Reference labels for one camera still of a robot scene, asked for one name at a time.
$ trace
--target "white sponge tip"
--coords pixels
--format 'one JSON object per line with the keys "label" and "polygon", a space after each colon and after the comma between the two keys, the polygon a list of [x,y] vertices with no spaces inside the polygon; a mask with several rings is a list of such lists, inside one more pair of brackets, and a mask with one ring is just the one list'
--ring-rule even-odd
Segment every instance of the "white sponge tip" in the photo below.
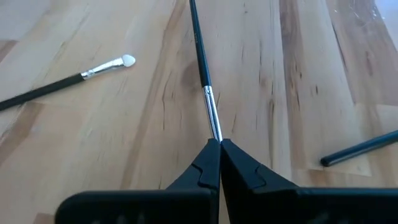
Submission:
{"label": "white sponge tip", "polygon": [[125,67],[130,67],[136,63],[136,59],[131,55],[123,55],[122,60]]}

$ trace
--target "wood grain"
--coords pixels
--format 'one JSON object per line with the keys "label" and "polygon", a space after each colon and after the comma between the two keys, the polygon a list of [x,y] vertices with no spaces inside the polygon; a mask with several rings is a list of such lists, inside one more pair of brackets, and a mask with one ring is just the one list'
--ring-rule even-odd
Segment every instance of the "wood grain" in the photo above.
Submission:
{"label": "wood grain", "polygon": [[[396,187],[396,144],[327,169],[318,161],[398,128],[398,3],[197,8],[226,138],[302,186]],[[1,223],[51,223],[84,190],[164,189],[210,138],[188,1],[18,0],[0,15],[0,100],[137,58],[0,113]]]}

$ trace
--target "brush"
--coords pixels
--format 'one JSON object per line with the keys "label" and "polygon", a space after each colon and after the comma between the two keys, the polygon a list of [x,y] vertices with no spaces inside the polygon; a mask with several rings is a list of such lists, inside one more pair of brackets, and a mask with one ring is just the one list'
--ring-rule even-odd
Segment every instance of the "brush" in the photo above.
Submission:
{"label": "brush", "polygon": [[193,34],[195,36],[195,47],[197,49],[197,60],[199,67],[200,83],[205,97],[206,110],[210,123],[211,133],[219,143],[223,140],[220,121],[217,114],[217,106],[214,100],[213,89],[211,87],[210,73],[206,59],[205,47],[199,25],[199,18],[195,0],[190,0],[190,9],[193,25]]}
{"label": "brush", "polygon": [[70,77],[64,78],[63,80],[59,80],[55,83],[51,83],[49,85],[40,87],[35,90],[31,90],[27,93],[23,93],[21,95],[15,96],[8,100],[4,100],[0,102],[0,111],[6,110],[13,106],[21,105],[27,101],[36,99],[38,97],[47,95],[49,93],[61,90],[63,88],[72,86],[74,84],[83,82],[85,80],[89,80],[100,73],[110,71],[120,67],[130,67],[134,65],[136,59],[131,55],[123,55],[117,59],[114,59],[110,62],[106,62],[100,66],[87,70],[85,72],[77,73],[76,75],[72,75]]}

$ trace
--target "silver ferrule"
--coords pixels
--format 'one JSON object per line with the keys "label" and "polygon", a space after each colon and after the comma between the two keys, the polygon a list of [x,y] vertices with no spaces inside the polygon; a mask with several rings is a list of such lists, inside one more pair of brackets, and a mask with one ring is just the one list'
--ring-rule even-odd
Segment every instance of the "silver ferrule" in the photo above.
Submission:
{"label": "silver ferrule", "polygon": [[220,121],[218,119],[216,102],[214,101],[213,89],[211,86],[203,87],[203,94],[205,96],[207,115],[209,117],[211,133],[213,138],[221,143],[223,135],[221,133]]}
{"label": "silver ferrule", "polygon": [[117,58],[110,62],[106,62],[106,63],[104,63],[100,66],[97,66],[95,68],[92,68],[90,70],[87,70],[85,72],[82,72],[81,77],[83,77],[84,80],[87,80],[89,78],[93,78],[93,77],[97,76],[100,73],[103,73],[103,72],[106,72],[109,70],[113,70],[115,68],[123,67],[123,66],[124,66],[123,59],[120,57],[120,58]]}

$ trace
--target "black stick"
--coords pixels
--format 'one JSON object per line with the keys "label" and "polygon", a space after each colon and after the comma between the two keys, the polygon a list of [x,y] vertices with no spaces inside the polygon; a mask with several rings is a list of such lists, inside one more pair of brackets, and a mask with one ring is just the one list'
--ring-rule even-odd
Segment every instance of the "black stick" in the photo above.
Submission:
{"label": "black stick", "polygon": [[197,6],[195,0],[190,0],[191,16],[193,34],[195,36],[195,47],[197,48],[198,66],[200,74],[201,87],[211,86],[209,68],[206,60],[205,47],[203,45],[203,39],[201,37],[199,18],[197,12]]}
{"label": "black stick", "polygon": [[321,165],[328,167],[339,162],[343,162],[352,157],[359,156],[365,152],[369,152],[381,147],[387,146],[398,141],[398,130],[391,133],[385,134],[383,136],[376,137],[374,139],[362,142],[356,146],[349,147],[342,151],[336,152],[332,155],[325,156],[321,159]]}
{"label": "black stick", "polygon": [[64,78],[63,80],[57,81],[55,83],[40,87],[38,89],[29,91],[29,92],[21,94],[19,96],[15,96],[11,99],[4,100],[4,101],[0,102],[0,111],[6,110],[13,106],[21,105],[30,100],[33,100],[38,97],[44,96],[46,94],[61,90],[63,88],[80,83],[82,81],[84,81],[84,79],[80,73],[76,74],[76,75],[72,75],[68,78]]}

